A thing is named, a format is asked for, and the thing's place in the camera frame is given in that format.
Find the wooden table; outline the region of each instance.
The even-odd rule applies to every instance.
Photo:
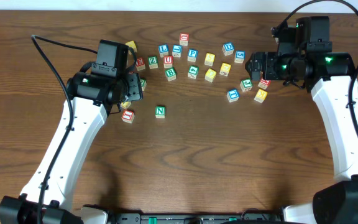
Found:
[[[311,14],[297,14],[297,17]],[[64,97],[35,49],[31,34],[97,50],[100,39],[137,43],[138,57],[157,46],[190,43],[175,58],[177,79],[159,68],[147,79],[142,101],[133,102],[133,124],[112,115],[96,136],[78,179],[74,208],[100,204],[145,213],[241,212],[309,202],[333,184],[333,161],[321,115],[306,91],[273,82],[262,104],[257,87],[229,103],[226,93],[249,77],[244,64],[225,57],[222,44],[247,52],[274,51],[270,28],[286,14],[173,12],[0,11],[0,201],[16,197],[31,178],[57,128]],[[331,17],[335,52],[358,61],[355,15]],[[42,44],[64,80],[95,56]],[[200,74],[187,78],[188,48],[199,51]],[[204,80],[206,52],[213,69],[232,64],[228,77]],[[155,119],[156,105],[167,107]]]

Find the blue block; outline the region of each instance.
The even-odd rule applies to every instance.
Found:
[[[181,53],[181,46],[180,45],[174,45],[172,47],[172,52]]]
[[[223,44],[223,47],[226,49],[226,51],[234,50],[234,45],[232,42]]]
[[[238,50],[236,51],[236,58],[245,58],[246,57],[246,52],[243,50]]]
[[[239,92],[236,89],[230,90],[229,92],[230,99],[236,99],[240,97]]]
[[[198,51],[195,49],[189,49],[189,57],[197,57]]]
[[[168,45],[167,44],[159,45],[158,51],[160,53],[168,52]]]

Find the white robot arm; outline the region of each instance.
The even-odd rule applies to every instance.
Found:
[[[60,208],[68,211],[71,210],[74,188],[85,157],[94,137],[107,119],[104,106],[94,105],[93,100],[74,97],[71,104],[74,109],[73,129],[68,135],[50,174],[44,197],[45,203],[56,200],[59,202]],[[37,171],[35,171],[35,174],[21,192],[21,195],[27,195],[28,201],[38,202],[40,185],[44,181],[45,172],[66,131],[69,117],[66,101],[62,118],[52,142]]]
[[[334,161],[334,180],[351,180],[358,175],[358,138],[354,131],[347,94],[351,78],[348,76],[331,77],[331,81],[320,79],[311,91],[324,126]],[[354,109],[358,122],[358,82],[353,89]],[[298,223],[316,223],[313,204],[288,206],[283,211],[285,221]]]

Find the wooden toy block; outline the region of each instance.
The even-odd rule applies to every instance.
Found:
[[[240,98],[240,94],[236,89],[228,91],[227,99],[229,100],[230,103],[237,101],[239,98]]]
[[[264,80],[263,78],[261,78],[258,86],[261,87],[262,89],[266,90],[266,88],[269,86],[270,82],[271,82],[270,80],[268,81],[268,80]]]
[[[189,49],[189,54],[187,55],[187,61],[196,62],[198,51],[195,49]]]
[[[158,68],[158,60],[156,56],[149,57],[149,68]]]
[[[233,54],[234,52],[234,45],[232,42],[223,44],[223,54],[224,56],[228,56],[230,54]]]
[[[246,52],[243,50],[236,51],[236,57],[234,58],[234,63],[242,63],[246,59]]]
[[[265,90],[259,89],[258,92],[256,93],[254,100],[258,101],[259,103],[262,103],[266,99],[266,96],[267,96],[267,92]]]
[[[160,57],[164,57],[164,56],[169,55],[168,45],[167,44],[159,45],[158,51],[160,52]]]
[[[198,67],[190,65],[189,71],[187,72],[187,77],[196,79],[198,75]]]
[[[240,83],[240,87],[242,91],[249,91],[252,89],[252,82],[250,78],[247,78]]]
[[[136,60],[136,70],[141,71],[143,69],[146,69],[146,65],[144,64],[143,58],[138,58]]]
[[[189,34],[180,34],[179,44],[187,46],[189,44]]]
[[[130,105],[131,105],[130,101],[123,102],[123,103],[121,103],[121,108],[126,110],[129,108]]]
[[[168,82],[177,79],[177,72],[174,68],[166,69],[165,76],[167,77]]]
[[[121,118],[124,122],[132,124],[132,122],[134,121],[134,118],[135,118],[135,114],[132,111],[124,110],[124,112],[122,112]]]
[[[180,45],[173,45],[172,56],[181,57],[181,46]]]
[[[132,47],[134,49],[134,52],[137,52],[137,49],[136,49],[136,45],[135,45],[135,42],[133,40],[125,43],[125,45],[127,45],[128,47]]]
[[[209,68],[208,71],[206,71],[205,73],[205,80],[209,82],[213,82],[215,77],[216,77],[216,72]]]
[[[155,117],[156,118],[165,118],[165,107],[164,106],[156,106],[155,107]]]
[[[172,65],[173,65],[173,57],[164,56],[164,68],[172,68]]]
[[[221,71],[219,72],[220,75],[228,76],[230,72],[231,65],[228,63],[222,63]]]
[[[205,62],[204,62],[204,64],[205,64],[205,65],[212,66],[212,65],[214,65],[214,60],[215,60],[215,54],[207,53],[207,54],[205,55]]]
[[[140,79],[140,85],[142,86],[142,91],[146,89],[147,82],[143,78]]]

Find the yellow block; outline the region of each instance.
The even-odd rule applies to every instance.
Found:
[[[227,76],[230,72],[231,65],[228,63],[222,63],[221,71],[219,74]]]
[[[212,66],[214,64],[214,60],[215,60],[215,54],[207,53],[206,56],[205,56],[204,64]]]
[[[215,60],[215,54],[210,54],[210,53],[206,54],[206,56],[205,56],[206,62],[214,62],[214,60]]]
[[[125,43],[128,47],[132,47],[134,49],[134,52],[137,52],[135,42],[133,40],[129,41],[128,43]]]
[[[258,92],[257,92],[257,94],[256,94],[256,96],[257,96],[258,98],[261,98],[261,99],[264,100],[264,99],[266,99],[267,92],[266,92],[265,90],[259,89]]]
[[[205,79],[209,82],[213,82],[216,76],[216,72],[212,69],[208,69],[205,73]]]
[[[128,107],[131,105],[130,101],[127,101],[125,103],[121,103],[121,108],[128,109]]]

